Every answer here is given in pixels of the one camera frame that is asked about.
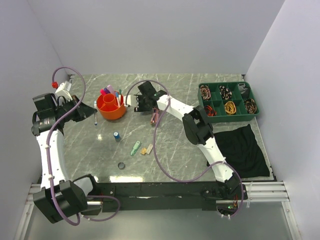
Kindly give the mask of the blue capped white marker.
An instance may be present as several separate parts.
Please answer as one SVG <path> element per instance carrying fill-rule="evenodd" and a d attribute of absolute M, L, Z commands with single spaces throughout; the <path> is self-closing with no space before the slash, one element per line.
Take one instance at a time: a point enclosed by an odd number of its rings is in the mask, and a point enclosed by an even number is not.
<path fill-rule="evenodd" d="M 119 93 L 117 91 L 115 92 L 115 98 L 116 98 L 116 101 L 117 101 L 117 106 L 120 108 L 121 101 L 120 101 L 120 98 L 119 98 Z"/>

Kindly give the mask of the light purple highlighter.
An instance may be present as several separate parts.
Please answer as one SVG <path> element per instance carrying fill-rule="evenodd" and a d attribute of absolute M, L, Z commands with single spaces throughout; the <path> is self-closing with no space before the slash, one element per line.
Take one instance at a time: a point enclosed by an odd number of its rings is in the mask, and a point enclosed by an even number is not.
<path fill-rule="evenodd" d="M 115 94 L 115 91 L 114 91 L 112 85 L 109 84 L 106 88 L 108 89 L 108 91 L 109 91 L 111 94 Z"/>

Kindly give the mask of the purple capped black highlighter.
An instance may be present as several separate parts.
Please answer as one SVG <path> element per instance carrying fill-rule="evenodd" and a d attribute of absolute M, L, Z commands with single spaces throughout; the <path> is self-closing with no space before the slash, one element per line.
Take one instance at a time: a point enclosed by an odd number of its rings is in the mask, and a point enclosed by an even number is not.
<path fill-rule="evenodd" d="M 104 91 L 106 94 L 110 94 L 110 91 L 109 91 L 106 87 L 103 89 L 103 91 Z"/>

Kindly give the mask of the pink capped black highlighter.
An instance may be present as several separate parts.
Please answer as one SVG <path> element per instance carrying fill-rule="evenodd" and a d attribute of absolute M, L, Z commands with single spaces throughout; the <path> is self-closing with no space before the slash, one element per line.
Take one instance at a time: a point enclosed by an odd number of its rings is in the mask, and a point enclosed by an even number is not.
<path fill-rule="evenodd" d="M 106 95 L 107 93 L 106 93 L 103 89 L 101 89 L 101 90 L 100 90 L 100 94 L 101 94 L 102 96 L 104 96 L 104 95 Z"/>

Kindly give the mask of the blue white pen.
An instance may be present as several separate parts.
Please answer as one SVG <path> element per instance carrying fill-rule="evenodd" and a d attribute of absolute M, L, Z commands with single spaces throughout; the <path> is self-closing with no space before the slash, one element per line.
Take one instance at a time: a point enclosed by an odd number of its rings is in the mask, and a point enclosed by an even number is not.
<path fill-rule="evenodd" d="M 94 125 L 97 126 L 98 125 L 98 107 L 97 107 L 97 101 L 94 101 Z"/>

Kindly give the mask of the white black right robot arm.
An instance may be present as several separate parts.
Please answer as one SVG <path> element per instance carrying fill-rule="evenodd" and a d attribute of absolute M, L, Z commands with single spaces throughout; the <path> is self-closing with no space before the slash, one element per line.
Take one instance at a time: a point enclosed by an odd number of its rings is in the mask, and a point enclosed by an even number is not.
<path fill-rule="evenodd" d="M 238 172 L 226 161 L 226 157 L 219 149 L 213 132 L 213 126 L 209 122 L 204 108 L 200 105 L 191 106 L 172 97 L 167 88 L 156 80 L 140 80 L 132 85 L 138 86 L 140 95 L 137 101 L 136 112 L 145 112 L 151 108 L 161 111 L 155 124 L 153 133 L 153 154 L 161 171 L 171 180 L 179 183 L 191 183 L 200 179 L 209 170 L 213 170 L 215 180 L 222 183 L 219 187 L 220 196 L 231 199 L 237 191 L 240 191 L 240 199 L 244 200 L 244 186 Z M 166 113 L 174 116 L 183 124 L 185 136 L 189 142 L 200 149 L 209 166 L 200 175 L 181 180 L 171 176 L 161 165 L 156 149 L 156 137 L 158 126 Z"/>

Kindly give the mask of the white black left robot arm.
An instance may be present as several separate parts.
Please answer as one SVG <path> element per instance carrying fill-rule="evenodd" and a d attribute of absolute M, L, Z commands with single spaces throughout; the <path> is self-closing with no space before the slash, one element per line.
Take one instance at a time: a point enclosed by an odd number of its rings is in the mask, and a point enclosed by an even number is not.
<path fill-rule="evenodd" d="M 40 148 L 42 175 L 40 191 L 33 195 L 35 206 L 52 223 L 85 212 L 88 201 L 96 200 L 100 188 L 91 174 L 71 180 L 64 156 L 64 126 L 69 121 L 80 122 L 97 111 L 76 95 L 64 99 L 52 93 L 34 97 L 36 112 L 32 116 L 31 132 Z"/>

